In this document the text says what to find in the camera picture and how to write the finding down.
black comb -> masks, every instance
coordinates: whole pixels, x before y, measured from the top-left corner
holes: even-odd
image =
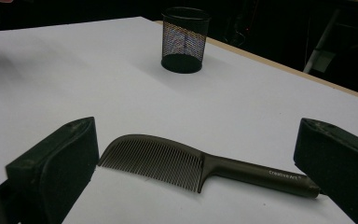
[[[198,193],[211,175],[310,198],[316,198],[320,192],[306,175],[213,156],[168,139],[143,134],[124,135],[114,140],[98,166],[144,175]]]

white tabletop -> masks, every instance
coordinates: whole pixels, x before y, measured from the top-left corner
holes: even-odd
[[[207,44],[203,68],[160,65],[160,24],[143,18],[0,32],[0,184],[5,165],[64,123],[94,117],[100,154],[128,133],[301,173],[301,118],[358,136],[358,97]],[[64,223],[352,223],[305,199],[221,177],[202,193],[97,168]]]

mesh pencil holder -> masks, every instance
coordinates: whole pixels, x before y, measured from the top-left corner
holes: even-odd
[[[211,17],[190,7],[170,7],[162,16],[161,65],[175,73],[198,72],[202,68]]]

